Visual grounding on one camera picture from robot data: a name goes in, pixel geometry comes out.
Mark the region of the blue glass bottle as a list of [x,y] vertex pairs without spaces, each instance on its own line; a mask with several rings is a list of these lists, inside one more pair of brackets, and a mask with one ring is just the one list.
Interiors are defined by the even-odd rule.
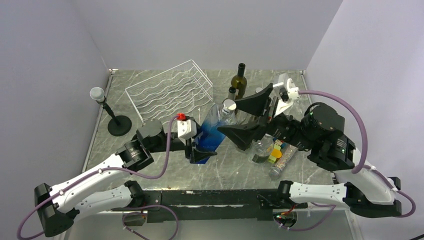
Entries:
[[226,137],[218,131],[218,127],[237,123],[235,116],[236,108],[237,106],[234,100],[225,99],[223,103],[214,104],[209,109],[197,136],[194,138],[193,147],[195,150],[216,152]]

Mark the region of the labelled dark wine bottle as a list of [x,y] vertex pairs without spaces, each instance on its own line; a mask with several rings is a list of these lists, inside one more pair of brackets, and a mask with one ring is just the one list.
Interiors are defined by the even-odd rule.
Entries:
[[227,95],[227,99],[229,99],[229,100],[235,100],[236,99],[236,95],[237,95],[237,88],[236,87],[233,87],[233,86],[230,86],[229,88],[228,88],[228,95]]

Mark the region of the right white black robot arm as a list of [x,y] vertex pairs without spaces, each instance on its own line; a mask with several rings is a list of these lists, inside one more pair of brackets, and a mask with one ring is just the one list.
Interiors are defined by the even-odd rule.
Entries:
[[399,178],[379,176],[366,165],[366,152],[344,134],[344,117],[321,102],[309,106],[301,120],[285,114],[301,93],[291,84],[269,84],[235,102],[240,111],[256,116],[255,122],[224,125],[218,130],[241,150],[270,135],[307,152],[309,161],[341,180],[332,185],[282,180],[275,196],[281,208],[317,203],[346,208],[365,218],[400,217],[402,205],[395,198]]

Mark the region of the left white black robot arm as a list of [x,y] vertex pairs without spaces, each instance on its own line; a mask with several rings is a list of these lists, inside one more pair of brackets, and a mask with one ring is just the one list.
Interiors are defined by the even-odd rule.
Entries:
[[[163,126],[160,120],[148,120],[130,141],[98,165],[65,182],[37,186],[35,207],[42,234],[57,236],[76,221],[105,210],[139,209],[146,199],[136,181],[127,181],[111,190],[107,186],[130,175],[149,180],[161,178],[171,152],[183,151],[192,164],[204,164],[216,155],[213,148],[200,146],[198,137],[204,131],[192,117],[179,114],[170,122]],[[172,123],[177,124],[176,131]]]

